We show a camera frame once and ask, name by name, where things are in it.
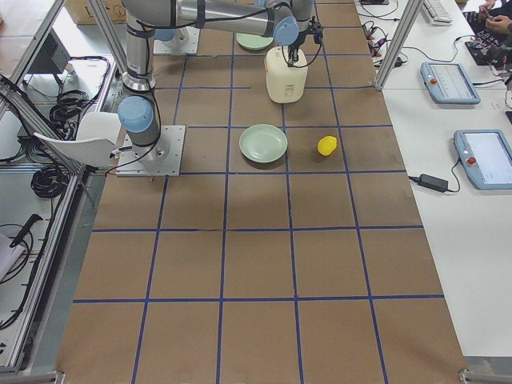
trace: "screen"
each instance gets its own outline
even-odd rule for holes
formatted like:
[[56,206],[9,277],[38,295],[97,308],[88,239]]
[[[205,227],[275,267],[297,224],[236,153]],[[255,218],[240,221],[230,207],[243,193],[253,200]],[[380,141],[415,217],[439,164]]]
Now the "screen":
[[474,94],[459,66],[430,64],[430,68],[445,98],[474,98]]
[[495,132],[464,134],[485,184],[512,183],[512,159]]

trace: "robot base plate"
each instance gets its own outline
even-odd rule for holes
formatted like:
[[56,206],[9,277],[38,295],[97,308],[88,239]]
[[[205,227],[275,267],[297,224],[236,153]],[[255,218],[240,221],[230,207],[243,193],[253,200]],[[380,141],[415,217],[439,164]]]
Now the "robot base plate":
[[[162,126],[161,136],[170,143],[168,155],[158,164],[144,163],[144,161],[136,161],[134,152],[121,152],[119,164],[127,164],[116,169],[117,176],[179,176],[179,169],[182,163],[183,143],[185,141],[185,126]],[[131,140],[128,135],[125,137],[123,146],[131,146]]]
[[173,56],[173,55],[185,55],[185,54],[196,54],[199,46],[199,32],[201,30],[192,26],[186,27],[189,34],[189,39],[185,44],[176,46],[167,46],[159,40],[154,41],[153,53],[155,56]]

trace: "white table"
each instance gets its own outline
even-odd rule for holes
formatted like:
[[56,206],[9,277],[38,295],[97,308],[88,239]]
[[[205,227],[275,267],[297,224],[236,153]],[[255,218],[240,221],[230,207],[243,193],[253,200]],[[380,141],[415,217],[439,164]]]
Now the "white table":
[[[388,6],[366,8],[384,14],[396,5],[390,1]],[[416,46],[433,58],[453,57],[453,40],[471,30],[453,0],[443,0],[443,5],[453,25],[431,26],[420,14],[405,46]],[[399,17],[404,6],[386,17]],[[374,23],[390,37],[397,25],[376,19]],[[464,65],[472,82],[496,79],[489,67],[474,64],[462,41],[457,43],[454,62]],[[512,143],[512,125],[505,116],[505,86],[479,88],[482,102],[476,106],[438,105],[419,74],[421,63],[429,60],[417,51],[403,52],[409,62],[392,71],[383,93],[407,172],[444,178],[454,189],[457,185],[450,168],[457,160],[452,141],[456,130],[500,129]],[[461,183],[458,194],[440,194],[416,185],[413,192],[462,353],[512,357],[512,191],[476,190],[462,166],[455,173]]]

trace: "tablet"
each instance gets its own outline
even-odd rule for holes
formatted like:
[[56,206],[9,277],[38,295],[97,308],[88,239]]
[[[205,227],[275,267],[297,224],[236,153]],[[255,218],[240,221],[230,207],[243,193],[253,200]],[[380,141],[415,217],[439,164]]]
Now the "tablet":
[[480,190],[512,189],[512,150],[500,130],[458,130],[454,144],[468,179]]
[[424,62],[421,73],[435,102],[441,104],[478,104],[480,96],[460,64]]

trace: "cardboard box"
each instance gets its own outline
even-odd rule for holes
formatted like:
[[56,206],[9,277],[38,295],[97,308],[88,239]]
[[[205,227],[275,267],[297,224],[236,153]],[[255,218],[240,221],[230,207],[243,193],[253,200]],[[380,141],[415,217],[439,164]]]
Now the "cardboard box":
[[[121,4],[121,0],[103,0],[103,3],[113,23],[119,24],[126,21],[126,11]],[[64,7],[75,24],[96,24],[88,0],[67,0]]]

